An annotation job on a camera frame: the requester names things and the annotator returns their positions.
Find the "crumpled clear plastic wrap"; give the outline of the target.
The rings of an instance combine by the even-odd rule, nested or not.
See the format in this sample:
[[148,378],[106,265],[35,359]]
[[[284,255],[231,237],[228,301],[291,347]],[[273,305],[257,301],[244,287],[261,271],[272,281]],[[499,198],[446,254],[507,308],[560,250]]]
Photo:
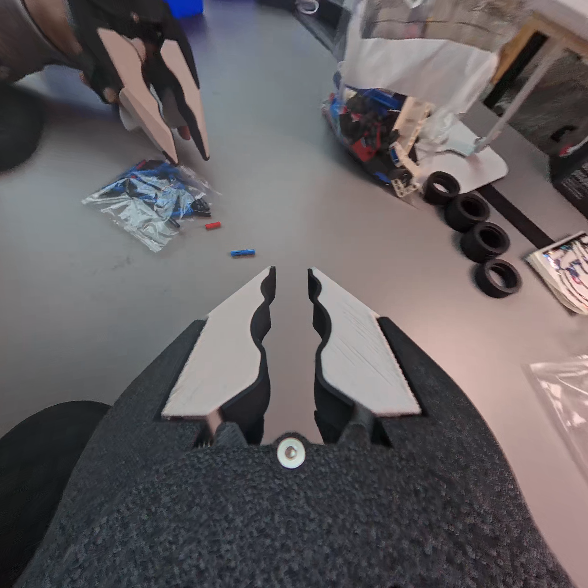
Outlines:
[[571,457],[587,475],[587,356],[530,364],[528,375]]

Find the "black printed box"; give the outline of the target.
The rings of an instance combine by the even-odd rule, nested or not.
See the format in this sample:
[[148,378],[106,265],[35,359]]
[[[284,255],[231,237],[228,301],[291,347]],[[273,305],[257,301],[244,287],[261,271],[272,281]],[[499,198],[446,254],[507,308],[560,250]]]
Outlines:
[[587,137],[549,157],[550,182],[587,219]]

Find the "grey desk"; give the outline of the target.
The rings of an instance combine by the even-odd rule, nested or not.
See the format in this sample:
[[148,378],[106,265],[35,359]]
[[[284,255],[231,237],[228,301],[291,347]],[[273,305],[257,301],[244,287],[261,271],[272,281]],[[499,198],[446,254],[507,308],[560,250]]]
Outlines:
[[[535,362],[587,353],[573,316],[524,257],[536,248],[503,216],[518,294],[482,294],[456,235],[429,205],[372,183],[320,113],[335,61],[299,22],[253,2],[207,1],[185,22],[211,157],[182,160],[220,193],[222,227],[188,224],[158,254],[81,203],[143,158],[142,134],[80,82],[47,68],[21,86],[47,126],[26,165],[1,176],[1,435],[65,401],[113,404],[193,320],[276,267],[269,442],[313,442],[315,350],[307,269],[318,267],[388,316],[468,395],[502,446],[536,525],[574,583],[587,587],[587,482],[527,377]],[[255,249],[232,258],[230,251]]]

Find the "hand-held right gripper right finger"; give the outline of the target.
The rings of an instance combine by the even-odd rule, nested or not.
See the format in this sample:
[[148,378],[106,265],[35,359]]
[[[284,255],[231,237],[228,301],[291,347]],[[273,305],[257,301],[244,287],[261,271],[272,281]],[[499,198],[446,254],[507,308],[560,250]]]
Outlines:
[[381,316],[318,268],[307,271],[315,355],[315,422],[325,444],[349,424],[390,445],[383,421],[422,416],[422,407],[381,325]]

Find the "person's left hand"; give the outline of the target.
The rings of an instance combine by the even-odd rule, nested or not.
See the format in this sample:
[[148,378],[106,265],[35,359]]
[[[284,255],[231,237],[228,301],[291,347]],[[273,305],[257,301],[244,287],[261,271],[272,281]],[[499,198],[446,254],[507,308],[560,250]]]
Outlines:
[[29,16],[68,67],[84,68],[84,50],[77,38],[69,1],[24,1]]

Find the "white plastic bag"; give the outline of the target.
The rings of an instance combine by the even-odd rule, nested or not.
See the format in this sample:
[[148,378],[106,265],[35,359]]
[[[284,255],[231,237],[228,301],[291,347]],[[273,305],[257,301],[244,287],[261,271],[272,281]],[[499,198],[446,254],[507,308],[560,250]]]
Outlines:
[[465,114],[498,65],[498,55],[452,40],[349,38],[342,81],[379,88]]

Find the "blue plastic storage bin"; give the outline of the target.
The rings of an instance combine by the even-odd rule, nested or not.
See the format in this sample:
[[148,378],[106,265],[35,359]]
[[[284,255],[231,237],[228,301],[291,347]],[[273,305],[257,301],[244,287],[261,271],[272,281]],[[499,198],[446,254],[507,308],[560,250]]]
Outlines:
[[203,13],[203,1],[168,0],[166,4],[168,4],[172,15],[176,19],[192,18]]

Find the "white instruction booklet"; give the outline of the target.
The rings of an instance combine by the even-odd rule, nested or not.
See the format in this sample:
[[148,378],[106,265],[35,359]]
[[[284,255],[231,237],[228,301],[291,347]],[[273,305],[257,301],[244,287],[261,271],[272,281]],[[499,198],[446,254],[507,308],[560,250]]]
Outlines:
[[578,232],[526,256],[525,261],[569,311],[587,316],[587,233]]

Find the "small clear plastic bag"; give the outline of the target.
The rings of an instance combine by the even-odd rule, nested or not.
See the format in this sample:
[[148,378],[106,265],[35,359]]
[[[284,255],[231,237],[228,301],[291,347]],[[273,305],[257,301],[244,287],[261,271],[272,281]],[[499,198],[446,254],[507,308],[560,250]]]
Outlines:
[[192,169],[143,159],[82,200],[118,228],[160,252],[180,233],[183,221],[209,219],[220,193]]

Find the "white monitor stand base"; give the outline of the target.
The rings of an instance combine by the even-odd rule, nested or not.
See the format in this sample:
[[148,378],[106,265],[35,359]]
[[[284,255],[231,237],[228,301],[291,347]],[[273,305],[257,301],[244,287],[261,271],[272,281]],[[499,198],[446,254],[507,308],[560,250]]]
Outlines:
[[489,146],[468,157],[446,149],[447,145],[470,145],[476,139],[476,134],[461,121],[454,122],[447,142],[440,146],[420,138],[415,147],[420,180],[424,181],[433,172],[448,173],[458,181],[460,192],[467,193],[505,177],[509,172],[507,163]]

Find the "person's left forearm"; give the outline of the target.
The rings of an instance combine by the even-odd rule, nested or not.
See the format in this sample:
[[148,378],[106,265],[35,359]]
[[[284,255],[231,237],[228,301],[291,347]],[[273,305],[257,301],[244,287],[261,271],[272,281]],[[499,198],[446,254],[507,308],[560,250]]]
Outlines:
[[41,71],[51,55],[24,3],[1,1],[1,82],[11,84]]

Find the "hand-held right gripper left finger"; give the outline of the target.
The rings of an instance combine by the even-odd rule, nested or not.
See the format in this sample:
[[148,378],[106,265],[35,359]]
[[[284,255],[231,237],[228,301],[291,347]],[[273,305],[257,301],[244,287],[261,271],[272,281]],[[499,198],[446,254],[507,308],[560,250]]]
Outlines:
[[263,340],[275,293],[276,269],[269,266],[207,315],[163,404],[163,420],[202,422],[211,436],[235,423],[248,444],[261,444],[270,401]]

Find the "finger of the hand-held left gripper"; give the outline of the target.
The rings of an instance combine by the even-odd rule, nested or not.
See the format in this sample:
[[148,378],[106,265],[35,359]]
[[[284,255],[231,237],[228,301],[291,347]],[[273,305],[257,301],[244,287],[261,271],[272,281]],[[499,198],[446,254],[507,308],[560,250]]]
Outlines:
[[119,100],[134,121],[170,163],[178,164],[172,132],[164,122],[158,102],[143,77],[146,46],[139,38],[129,39],[116,31],[98,28],[100,40],[121,80]]
[[183,125],[189,129],[203,160],[208,161],[208,133],[198,79],[193,76],[185,54],[176,40],[166,39],[161,46],[160,55],[167,71],[173,77],[172,93]]

